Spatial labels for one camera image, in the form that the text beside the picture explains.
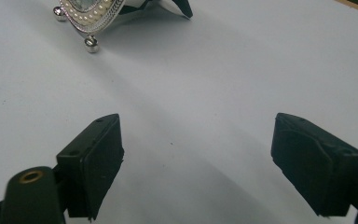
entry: silver frame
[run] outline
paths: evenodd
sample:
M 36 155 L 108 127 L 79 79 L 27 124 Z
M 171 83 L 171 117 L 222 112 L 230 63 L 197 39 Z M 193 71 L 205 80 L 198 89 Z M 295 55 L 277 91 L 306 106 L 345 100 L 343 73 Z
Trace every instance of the silver frame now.
M 89 35 L 95 35 L 106 28 L 123 8 L 126 0 L 99 0 L 82 11 L 71 0 L 60 0 L 63 12 L 75 28 Z

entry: metal bead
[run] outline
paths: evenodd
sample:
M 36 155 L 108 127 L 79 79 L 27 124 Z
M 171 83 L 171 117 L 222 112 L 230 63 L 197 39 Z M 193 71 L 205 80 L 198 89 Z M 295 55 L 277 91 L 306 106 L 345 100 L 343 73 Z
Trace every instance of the metal bead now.
M 57 21 L 66 21 L 65 13 L 63 13 L 63 10 L 61 7 L 55 7 L 53 8 L 54 17 Z
M 88 53 L 95 53 L 100 49 L 98 41 L 93 35 L 87 36 L 87 38 L 84 39 L 84 44 Z
M 103 5 L 98 6 L 98 11 L 103 15 L 107 10 L 107 7 L 104 7 Z

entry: black holder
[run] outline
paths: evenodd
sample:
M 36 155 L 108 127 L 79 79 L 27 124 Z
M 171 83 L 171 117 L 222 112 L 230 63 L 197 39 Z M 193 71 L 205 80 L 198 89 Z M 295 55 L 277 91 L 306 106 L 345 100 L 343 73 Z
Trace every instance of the black holder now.
M 57 155 L 57 166 L 14 175 L 0 202 L 0 224 L 62 224 L 69 217 L 96 219 L 123 162 L 119 116 L 94 120 Z
M 132 13 L 139 10 L 144 10 L 149 2 L 153 0 L 145 0 L 144 3 L 140 7 L 130 7 L 130 6 L 124 6 L 120 12 L 119 15 L 125 15 L 128 13 Z M 188 3 L 188 0 L 172 0 L 182 11 L 182 13 L 188 17 L 193 17 L 193 11 L 191 10 L 191 6 Z
M 357 148 L 306 119 L 280 113 L 271 155 L 318 216 L 345 217 L 351 204 L 358 209 Z

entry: white surface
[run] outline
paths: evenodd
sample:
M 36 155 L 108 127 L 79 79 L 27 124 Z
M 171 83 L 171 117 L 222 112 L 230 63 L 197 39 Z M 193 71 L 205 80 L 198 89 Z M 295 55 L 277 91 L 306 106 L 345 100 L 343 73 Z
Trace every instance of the white surface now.
M 191 1 L 191 21 L 149 8 L 91 55 L 58 1 L 0 1 L 0 200 L 119 113 L 125 160 L 95 223 L 353 223 L 316 217 L 269 151 L 278 112 L 358 147 L 358 10 L 231 2 Z

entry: jewelry piece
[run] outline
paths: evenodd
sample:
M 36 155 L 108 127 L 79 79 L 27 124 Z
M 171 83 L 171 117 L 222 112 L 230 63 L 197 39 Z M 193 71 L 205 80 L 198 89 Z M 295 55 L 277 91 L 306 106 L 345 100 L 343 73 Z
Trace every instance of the jewelry piece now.
M 57 21 L 68 19 L 75 28 L 87 34 L 84 41 L 90 53 L 98 51 L 95 35 L 109 26 L 118 16 L 144 10 L 147 3 L 153 0 L 60 0 L 60 7 L 53 8 Z M 155 0 L 171 12 L 191 18 L 188 0 Z

